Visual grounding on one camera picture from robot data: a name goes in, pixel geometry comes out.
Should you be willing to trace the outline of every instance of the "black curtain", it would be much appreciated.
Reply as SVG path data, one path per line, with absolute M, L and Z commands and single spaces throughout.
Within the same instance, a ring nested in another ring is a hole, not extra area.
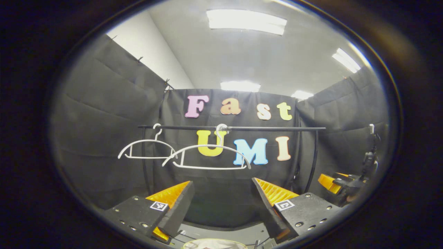
M 207 95 L 209 102 L 197 118 L 187 118 L 188 99 L 190 95 Z M 239 101 L 239 114 L 224 115 L 221 113 L 223 100 L 235 98 Z M 291 106 L 288 111 L 292 115 L 289 121 L 280 117 L 277 105 L 286 102 Z M 257 105 L 267 104 L 270 107 L 271 119 L 261 120 L 257 116 Z M 162 104 L 159 122 L 162 125 L 202 125 L 217 126 L 262 126 L 262 127 L 293 127 L 297 121 L 296 101 L 289 96 L 269 93 L 248 93 L 225 91 L 221 89 L 184 89 L 167 91 Z M 278 143 L 275 138 L 288 136 L 288 149 L 291 159 L 278 161 Z M 214 227 L 238 227 L 257 220 L 255 206 L 251 196 L 251 178 L 258 177 L 273 184 L 284 186 L 288 176 L 293 174 L 295 150 L 295 132 L 230 132 L 225 136 L 225 146 L 236 149 L 233 143 L 236 139 L 245 139 L 252 147 L 258 138 L 268 140 L 266 144 L 267 164 L 255 165 L 252 169 L 242 170 L 199 170 L 175 167 L 171 161 L 161 167 L 161 160 L 154 166 L 155 191 L 160 191 L 175 184 L 192 180 L 195 184 L 195 195 L 187 212 L 185 220 L 194 224 Z M 175 150 L 195 145 L 198 141 L 196 131 L 163 130 L 159 139 L 169 143 Z M 214 132 L 209 137 L 209 143 L 216 143 Z M 158 155 L 168 156 L 170 150 L 164 145 L 155 147 Z M 201 167 L 235 167 L 233 161 L 236 154 L 223 150 L 219 156 L 210 157 L 200 154 L 198 149 L 186 151 L 185 165 Z
M 51 115 L 54 149 L 74 186 L 99 207 L 146 191 L 142 161 L 117 156 L 141 139 L 137 125 L 157 122 L 165 88 L 164 80 L 107 35 L 90 44 L 60 80 Z M 134 154 L 141 154 L 140 144 Z
M 301 126 L 326 127 L 319 132 L 317 167 L 310 192 L 327 200 L 333 196 L 321 186 L 317 179 L 321 173 L 360 175 L 363 158 L 373 146 L 369 135 L 369 124 L 381 141 L 377 144 L 379 168 L 385 167 L 389 131 L 389 107 L 383 85 L 368 67 L 301 101 L 297 105 Z M 311 171 L 313 134 L 301 133 L 299 173 L 295 191 L 302 191 Z

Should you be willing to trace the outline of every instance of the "fluorescent light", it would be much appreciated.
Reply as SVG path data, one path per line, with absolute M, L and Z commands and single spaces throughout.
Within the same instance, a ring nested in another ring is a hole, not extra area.
M 292 5 L 292 4 L 289 4 L 289 3 L 287 3 L 287 2 L 284 2 L 284 1 L 282 1 L 282 0 L 269 0 L 269 1 L 274 2 L 274 3 L 281 4 L 281 5 L 283 5 L 283 6 L 286 6 L 286 7 L 288 7 L 288 8 L 293 9 L 293 10 L 296 10 L 296 11 L 303 12 L 303 10 L 301 10 L 300 8 L 298 8 L 298 7 L 296 7 L 296 6 Z
M 249 81 L 229 81 L 220 83 L 220 86 L 223 90 L 256 93 L 260 89 L 261 85 Z
M 305 100 L 305 99 L 312 97 L 312 96 L 314 96 L 312 93 L 307 93 L 307 92 L 303 92 L 300 90 L 295 91 L 295 93 L 293 95 L 291 95 L 291 97 L 298 98 L 301 100 Z
M 336 59 L 353 73 L 360 70 L 360 66 L 341 48 L 337 49 L 337 52 L 332 55 L 332 58 Z
M 283 35 L 287 20 L 248 10 L 214 9 L 206 11 L 209 28 L 235 28 Z
M 360 59 L 363 61 L 363 64 L 367 67 L 371 67 L 371 64 L 369 64 L 368 60 L 366 59 L 366 57 L 360 52 L 360 50 L 358 50 L 358 48 L 356 48 L 354 46 L 354 44 L 349 43 L 350 48 L 357 54 L 358 57 L 360 57 Z

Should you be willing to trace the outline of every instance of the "clothes hanger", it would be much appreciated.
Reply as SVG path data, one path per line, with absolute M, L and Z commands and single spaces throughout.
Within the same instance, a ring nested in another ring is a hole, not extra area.
M 219 124 L 216 129 L 215 129 L 215 133 L 217 134 L 218 138 L 220 138 L 220 143 L 223 142 L 223 137 L 220 136 L 220 134 L 218 133 L 220 128 L 226 128 L 227 125 L 225 124 Z M 214 167 L 200 167 L 200 166 L 187 166 L 187 165 L 183 165 L 183 162 L 185 160 L 185 151 L 189 150 L 189 149 L 193 149 L 193 148 L 198 148 L 198 147 L 215 147 L 215 148 L 223 148 L 223 149 L 227 149 L 233 152 L 236 152 L 238 154 L 240 154 L 243 157 L 243 160 L 241 162 L 241 166 L 240 167 L 230 167 L 230 168 L 214 168 Z M 181 153 L 182 154 L 182 159 L 180 164 L 177 164 L 176 162 L 172 162 L 176 167 L 179 168 L 188 168 L 188 169 L 207 169 L 207 170 L 237 170 L 237 169 L 244 169 L 246 168 L 245 165 L 245 161 L 247 164 L 248 169 L 251 169 L 251 164 L 249 163 L 248 159 L 245 157 L 245 155 L 243 155 L 241 152 L 239 152 L 238 150 L 235 150 L 233 148 L 229 148 L 223 145 L 216 145 L 216 144 L 197 144 L 197 145 L 191 145 L 188 147 L 185 147 L 183 149 L 178 150 L 177 152 L 175 152 L 174 154 L 171 154 L 168 158 L 166 158 L 166 160 L 163 161 L 162 163 L 162 167 L 164 167 L 166 165 L 166 163 L 172 159 L 174 156 L 177 158 L 177 155 Z
M 155 124 L 152 128 L 155 129 L 155 128 L 156 128 L 157 126 L 159 126 L 159 125 L 160 125 L 160 124 Z M 172 146 L 170 146 L 169 144 L 167 144 L 167 143 L 165 143 L 165 142 L 163 142 L 163 141 L 158 141 L 158 140 L 157 140 L 157 137 L 162 133 L 162 131 L 163 131 L 163 129 L 160 129 L 160 132 L 158 132 L 158 133 L 155 135 L 155 139 L 138 140 L 138 141 L 135 141 L 135 142 L 132 142 L 132 143 L 126 145 L 126 147 L 124 147 L 124 148 L 120 151 L 120 154 L 118 155 L 118 159 L 120 159 L 120 157 L 121 157 L 121 155 L 123 154 L 123 152 L 125 152 L 125 150 L 127 150 L 129 147 L 130 147 L 130 149 L 129 149 L 129 155 L 125 154 L 125 156 L 126 156 L 127 158 L 134 158 L 134 159 L 165 159 L 165 158 L 169 158 L 168 156 L 157 156 L 157 157 L 132 156 L 132 146 L 133 146 L 134 144 L 142 143 L 142 142 L 154 142 L 154 143 L 164 144 L 164 145 L 167 145 L 169 148 L 171 148 L 171 155 L 172 155 L 173 153 L 175 153 L 175 150 L 174 150 L 174 148 L 173 148 Z

